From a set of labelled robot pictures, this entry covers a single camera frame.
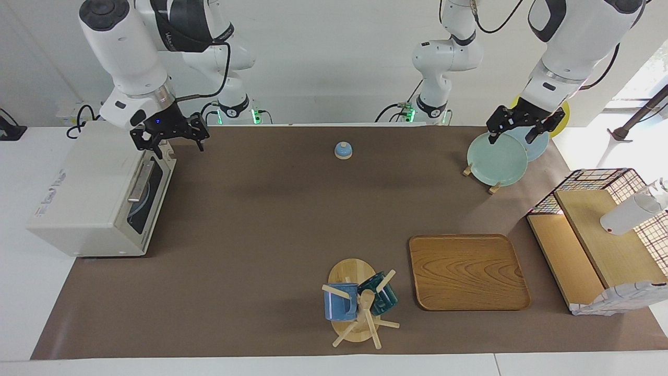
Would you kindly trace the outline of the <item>pale blue racked plate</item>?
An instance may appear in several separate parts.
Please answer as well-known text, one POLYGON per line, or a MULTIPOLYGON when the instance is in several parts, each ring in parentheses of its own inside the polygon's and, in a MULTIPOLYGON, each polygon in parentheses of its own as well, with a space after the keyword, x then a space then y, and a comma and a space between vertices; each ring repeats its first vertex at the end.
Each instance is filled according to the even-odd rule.
POLYGON ((504 132, 504 135, 515 138, 524 147, 525 151, 527 152, 528 162, 532 162, 533 160, 539 158, 547 149, 550 140, 549 133, 544 132, 537 136, 537 138, 535 138, 532 143, 529 144, 526 140, 526 136, 532 130, 532 127, 516 127, 512 130, 504 132))

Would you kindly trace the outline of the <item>wooden plate rack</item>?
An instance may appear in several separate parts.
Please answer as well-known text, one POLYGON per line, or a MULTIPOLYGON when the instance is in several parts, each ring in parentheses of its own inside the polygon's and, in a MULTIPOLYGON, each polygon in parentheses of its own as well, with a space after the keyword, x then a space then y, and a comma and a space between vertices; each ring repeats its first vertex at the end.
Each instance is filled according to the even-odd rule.
POLYGON ((476 168, 474 163, 468 164, 467 167, 463 169, 461 174, 465 177, 473 177, 481 183, 484 183, 484 185, 487 185, 487 192, 489 195, 494 195, 502 187, 502 182, 500 179, 490 178, 488 174, 484 173, 484 170, 476 168))

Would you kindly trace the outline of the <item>pale green plate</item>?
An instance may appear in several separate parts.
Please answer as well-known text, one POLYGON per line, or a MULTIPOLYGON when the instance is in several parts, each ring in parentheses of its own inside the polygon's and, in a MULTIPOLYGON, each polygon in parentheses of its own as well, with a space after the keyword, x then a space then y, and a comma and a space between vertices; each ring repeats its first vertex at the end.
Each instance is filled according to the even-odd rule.
POLYGON ((524 146, 503 134, 491 144, 489 133, 475 138, 467 150, 467 165, 478 181, 489 186, 509 186, 523 178, 528 168, 524 146))

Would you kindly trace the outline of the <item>dark green mug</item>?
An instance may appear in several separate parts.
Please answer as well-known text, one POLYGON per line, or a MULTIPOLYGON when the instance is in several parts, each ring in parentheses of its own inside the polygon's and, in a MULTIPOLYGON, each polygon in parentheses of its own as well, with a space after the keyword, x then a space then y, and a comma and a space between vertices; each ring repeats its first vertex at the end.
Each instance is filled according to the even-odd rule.
POLYGON ((374 316, 385 314, 398 304, 398 297, 390 284, 386 284, 380 292, 376 291, 385 277, 386 274, 383 271, 377 272, 374 276, 363 281, 357 288, 358 295, 361 295, 363 290, 371 290, 375 293, 374 302, 370 309, 374 316))

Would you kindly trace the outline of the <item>blue enamel mug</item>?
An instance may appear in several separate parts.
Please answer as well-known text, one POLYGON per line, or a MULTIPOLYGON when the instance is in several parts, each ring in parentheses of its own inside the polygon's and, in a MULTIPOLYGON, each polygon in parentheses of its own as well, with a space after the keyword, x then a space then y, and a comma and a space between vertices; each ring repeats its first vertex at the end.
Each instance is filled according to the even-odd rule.
POLYGON ((357 317, 356 283, 324 284, 324 312, 329 321, 352 321, 357 317))

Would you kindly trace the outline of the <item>wooden step shelf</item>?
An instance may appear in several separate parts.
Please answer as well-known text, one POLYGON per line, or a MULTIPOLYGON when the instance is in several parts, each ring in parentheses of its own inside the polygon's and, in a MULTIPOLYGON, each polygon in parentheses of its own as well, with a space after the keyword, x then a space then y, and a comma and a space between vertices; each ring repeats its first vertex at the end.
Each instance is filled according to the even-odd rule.
POLYGON ((668 275, 639 236, 601 226, 616 205, 608 191, 554 197, 559 214, 530 213, 527 220, 571 314, 611 316, 668 300, 668 275))

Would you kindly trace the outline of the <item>brown table mat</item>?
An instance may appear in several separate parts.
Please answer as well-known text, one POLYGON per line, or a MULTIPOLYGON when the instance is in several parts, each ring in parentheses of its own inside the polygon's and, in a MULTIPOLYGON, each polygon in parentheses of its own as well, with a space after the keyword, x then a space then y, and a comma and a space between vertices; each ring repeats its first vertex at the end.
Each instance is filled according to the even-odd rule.
POLYGON ((568 174, 555 147, 489 195, 461 172, 482 127, 214 127, 177 164, 149 250, 77 259, 32 359, 305 356, 332 347, 321 290, 331 268, 362 259, 394 269, 398 305, 382 354, 666 350, 649 309, 570 314, 524 219, 568 174), (350 159, 334 155, 352 145, 350 159), (531 296, 518 311, 427 312, 414 300, 408 241, 498 233, 531 296))

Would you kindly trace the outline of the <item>wooden serving tray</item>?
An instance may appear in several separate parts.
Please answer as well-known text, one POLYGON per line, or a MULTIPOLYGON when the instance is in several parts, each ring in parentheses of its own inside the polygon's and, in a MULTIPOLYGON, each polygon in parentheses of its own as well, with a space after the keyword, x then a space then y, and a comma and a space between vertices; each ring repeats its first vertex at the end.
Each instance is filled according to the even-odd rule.
POLYGON ((420 309, 524 310, 531 305, 515 248, 503 234, 418 235, 408 247, 420 309))

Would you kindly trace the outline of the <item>cream toaster oven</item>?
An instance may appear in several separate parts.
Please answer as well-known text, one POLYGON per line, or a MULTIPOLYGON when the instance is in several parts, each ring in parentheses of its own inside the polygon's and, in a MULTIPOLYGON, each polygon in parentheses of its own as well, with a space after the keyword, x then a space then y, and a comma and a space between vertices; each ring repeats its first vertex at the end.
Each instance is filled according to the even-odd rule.
POLYGON ((176 166, 169 142, 163 159, 138 150, 129 131, 91 121, 57 172, 26 228, 72 257, 141 256, 148 250, 162 202, 176 166), (127 214, 151 183, 152 206, 141 233, 127 214))

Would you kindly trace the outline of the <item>white power strip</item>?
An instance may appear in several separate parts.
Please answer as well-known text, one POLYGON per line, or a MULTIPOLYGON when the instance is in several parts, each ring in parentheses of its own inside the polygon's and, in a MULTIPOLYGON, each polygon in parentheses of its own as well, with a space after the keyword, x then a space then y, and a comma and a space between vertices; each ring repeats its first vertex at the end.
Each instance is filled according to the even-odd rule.
POLYGON ((60 101, 57 103, 58 108, 56 112, 56 117, 62 124, 62 126, 67 126, 67 127, 72 127, 76 126, 77 124, 77 115, 79 113, 79 110, 84 106, 84 105, 90 105, 93 107, 93 116, 91 114, 91 110, 84 109, 81 113, 80 121, 85 122, 85 121, 92 121, 93 118, 99 118, 99 121, 104 121, 103 117, 100 116, 99 114, 99 109, 101 107, 101 104, 99 102, 86 102, 86 101, 60 101))

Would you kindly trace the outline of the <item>yellow plate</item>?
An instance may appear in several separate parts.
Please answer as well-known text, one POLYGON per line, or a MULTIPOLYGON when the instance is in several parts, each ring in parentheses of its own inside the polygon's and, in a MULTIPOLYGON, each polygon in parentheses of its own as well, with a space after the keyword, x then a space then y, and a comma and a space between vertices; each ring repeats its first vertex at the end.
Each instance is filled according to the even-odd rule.
POLYGON ((541 133, 554 133, 560 127, 565 127, 569 116, 565 107, 547 110, 519 96, 516 104, 508 110, 508 129, 516 127, 539 127, 541 133))

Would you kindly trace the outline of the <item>wooden mug tree stand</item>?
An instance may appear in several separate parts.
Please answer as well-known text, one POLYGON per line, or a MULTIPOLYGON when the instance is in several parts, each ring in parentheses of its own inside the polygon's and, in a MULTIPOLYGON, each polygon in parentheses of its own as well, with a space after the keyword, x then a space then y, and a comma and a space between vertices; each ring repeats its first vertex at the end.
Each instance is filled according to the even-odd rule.
MULTIPOLYGON (((341 260, 329 272, 326 284, 334 283, 356 283, 358 286, 368 278, 374 276, 377 272, 365 261, 358 258, 349 258, 341 260)), ((390 284, 391 279, 396 274, 395 271, 384 272, 386 277, 379 284, 376 291, 380 292, 386 284, 390 284)), ((385 321, 382 315, 374 316, 370 309, 374 302, 375 293, 371 290, 363 290, 361 295, 357 293, 357 317, 352 321, 329 321, 332 328, 337 333, 337 338, 332 343, 333 347, 338 347, 343 341, 351 343, 361 343, 371 339, 374 347, 382 348, 378 336, 379 327, 399 328, 399 323, 385 321)))

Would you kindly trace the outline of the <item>light blue plate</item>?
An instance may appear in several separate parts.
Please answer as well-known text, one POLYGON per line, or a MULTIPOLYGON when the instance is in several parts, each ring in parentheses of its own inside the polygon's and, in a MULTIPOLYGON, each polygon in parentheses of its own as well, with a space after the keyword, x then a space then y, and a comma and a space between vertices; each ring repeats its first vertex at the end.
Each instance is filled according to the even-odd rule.
POLYGON ((141 233, 148 219, 148 214, 152 206, 152 188, 151 183, 147 183, 144 191, 141 193, 141 198, 138 202, 133 203, 130 207, 129 214, 127 214, 127 223, 137 232, 141 233))

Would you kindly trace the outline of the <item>black clamp device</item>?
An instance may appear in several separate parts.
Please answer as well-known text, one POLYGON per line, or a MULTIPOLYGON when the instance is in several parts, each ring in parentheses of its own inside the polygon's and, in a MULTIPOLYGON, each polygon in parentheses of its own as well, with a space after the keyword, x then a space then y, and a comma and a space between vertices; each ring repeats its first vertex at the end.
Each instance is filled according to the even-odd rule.
POLYGON ((0 141, 17 141, 27 130, 7 110, 0 107, 0 141))

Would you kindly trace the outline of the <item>white cylinder bottle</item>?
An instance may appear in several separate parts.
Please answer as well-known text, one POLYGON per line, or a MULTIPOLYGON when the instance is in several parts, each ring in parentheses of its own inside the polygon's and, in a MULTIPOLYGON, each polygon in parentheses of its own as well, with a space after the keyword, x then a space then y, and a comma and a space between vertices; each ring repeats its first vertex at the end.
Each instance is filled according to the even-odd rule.
POLYGON ((649 183, 600 219, 608 233, 620 236, 668 209, 668 177, 649 183))

